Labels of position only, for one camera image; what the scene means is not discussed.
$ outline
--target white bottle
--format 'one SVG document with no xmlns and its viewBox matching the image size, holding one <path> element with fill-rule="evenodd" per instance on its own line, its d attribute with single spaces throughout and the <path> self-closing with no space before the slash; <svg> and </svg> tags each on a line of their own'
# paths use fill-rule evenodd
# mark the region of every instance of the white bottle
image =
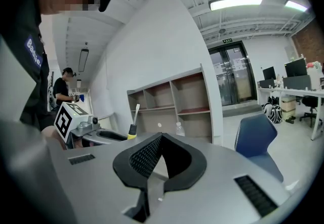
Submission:
<svg viewBox="0 0 324 224">
<path fill-rule="evenodd" d="M 180 122 L 177 122 L 176 125 L 177 125 L 176 135 L 185 136 L 185 134 L 184 134 L 184 128 L 183 128 L 183 126 L 181 126 L 181 123 Z"/>
</svg>

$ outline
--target door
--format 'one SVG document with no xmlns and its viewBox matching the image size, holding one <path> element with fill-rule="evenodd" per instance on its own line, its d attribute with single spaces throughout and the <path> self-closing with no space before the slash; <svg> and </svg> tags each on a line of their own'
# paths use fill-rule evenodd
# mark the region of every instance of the door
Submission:
<svg viewBox="0 0 324 224">
<path fill-rule="evenodd" d="M 256 100 L 251 65 L 241 42 L 209 50 L 214 65 L 222 106 Z"/>
</svg>

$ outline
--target exit sign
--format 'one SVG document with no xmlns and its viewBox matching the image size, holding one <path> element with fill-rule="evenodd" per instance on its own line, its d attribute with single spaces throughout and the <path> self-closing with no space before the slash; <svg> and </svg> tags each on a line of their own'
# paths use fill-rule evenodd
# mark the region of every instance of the exit sign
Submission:
<svg viewBox="0 0 324 224">
<path fill-rule="evenodd" d="M 223 43 L 229 43 L 229 42 L 233 42 L 233 41 L 232 41 L 232 38 L 230 38 L 230 39 L 226 39 L 226 40 L 223 40 Z"/>
</svg>

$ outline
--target black monitor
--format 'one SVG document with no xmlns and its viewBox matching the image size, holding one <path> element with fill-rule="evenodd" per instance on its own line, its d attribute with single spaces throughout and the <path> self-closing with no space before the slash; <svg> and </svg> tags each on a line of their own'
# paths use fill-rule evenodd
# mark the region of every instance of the black monitor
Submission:
<svg viewBox="0 0 324 224">
<path fill-rule="evenodd" d="M 273 79 L 276 80 L 276 76 L 275 76 L 275 72 L 274 72 L 274 68 L 266 68 L 263 70 L 263 75 L 264 75 L 264 80 L 268 80 L 268 79 Z"/>
<path fill-rule="evenodd" d="M 307 75 L 306 61 L 304 59 L 295 60 L 285 64 L 287 77 Z"/>
</svg>

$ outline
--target person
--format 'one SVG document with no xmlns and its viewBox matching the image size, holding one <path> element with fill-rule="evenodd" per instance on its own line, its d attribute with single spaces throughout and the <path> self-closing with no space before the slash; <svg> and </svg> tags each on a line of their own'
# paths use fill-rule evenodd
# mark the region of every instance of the person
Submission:
<svg viewBox="0 0 324 224">
<path fill-rule="evenodd" d="M 68 88 L 66 82 L 69 82 L 73 78 L 73 70 L 71 68 L 65 68 L 62 72 L 62 77 L 59 77 L 53 86 L 53 95 L 56 98 L 56 108 L 59 109 L 63 102 L 73 101 L 73 97 L 68 94 Z"/>
<path fill-rule="evenodd" d="M 98 9 L 103 12 L 110 0 L 3 0 L 0 34 L 17 61 L 36 82 L 20 117 L 21 122 L 37 127 L 45 137 L 63 140 L 47 112 L 49 65 L 39 30 L 41 14 Z"/>
</svg>

